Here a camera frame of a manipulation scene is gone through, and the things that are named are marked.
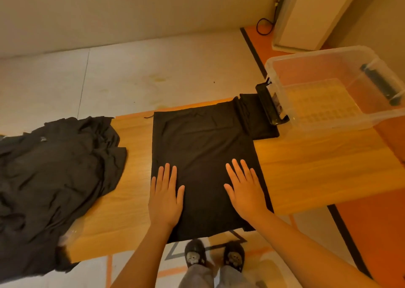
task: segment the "right hand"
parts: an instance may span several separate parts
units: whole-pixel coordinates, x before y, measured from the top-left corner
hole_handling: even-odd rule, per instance
[[[256,172],[253,169],[249,170],[243,159],[240,161],[243,172],[236,159],[232,159],[232,164],[235,171],[229,163],[226,164],[226,171],[228,171],[233,189],[230,184],[224,184],[224,187],[236,212],[252,224],[259,215],[265,214],[268,210],[265,195]]]

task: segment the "power cord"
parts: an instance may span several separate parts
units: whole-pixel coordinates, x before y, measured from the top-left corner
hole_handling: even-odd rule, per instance
[[[270,20],[266,19],[266,18],[261,18],[261,19],[257,22],[257,24],[256,24],[256,31],[257,31],[257,33],[258,33],[259,35],[269,35],[269,34],[273,31],[274,25],[276,25],[276,13],[277,13],[277,8],[278,8],[278,3],[279,3],[278,1],[276,1],[276,3],[275,3],[276,8],[274,9],[274,16],[273,16],[273,21],[272,21],[272,22],[271,22]],[[268,33],[261,33],[261,32],[259,31],[259,24],[260,24],[260,22],[261,22],[262,20],[265,20],[265,21],[267,21],[267,22],[269,22],[269,23],[271,24],[271,29],[270,29],[270,31],[269,31]]]

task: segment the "clear plastic storage box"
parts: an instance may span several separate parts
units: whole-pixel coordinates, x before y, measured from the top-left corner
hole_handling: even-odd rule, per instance
[[[404,83],[366,46],[273,57],[265,67],[280,115],[300,131],[364,129],[405,115]]]

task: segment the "wooden tabletop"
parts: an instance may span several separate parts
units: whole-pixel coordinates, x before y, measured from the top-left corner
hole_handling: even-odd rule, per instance
[[[213,105],[222,101],[162,111]],[[128,149],[117,188],[84,216],[80,237],[68,246],[73,262],[134,250],[149,227],[147,203],[153,112],[117,117],[112,126]],[[405,170],[374,128],[306,139],[255,141],[276,214],[291,214],[405,187]]]

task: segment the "shoe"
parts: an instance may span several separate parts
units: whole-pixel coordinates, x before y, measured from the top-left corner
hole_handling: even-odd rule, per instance
[[[229,241],[225,245],[224,265],[242,272],[245,264],[245,250],[237,241]]]
[[[185,262],[187,267],[198,264],[206,266],[207,256],[205,255],[205,247],[200,239],[193,239],[185,246],[184,250]]]

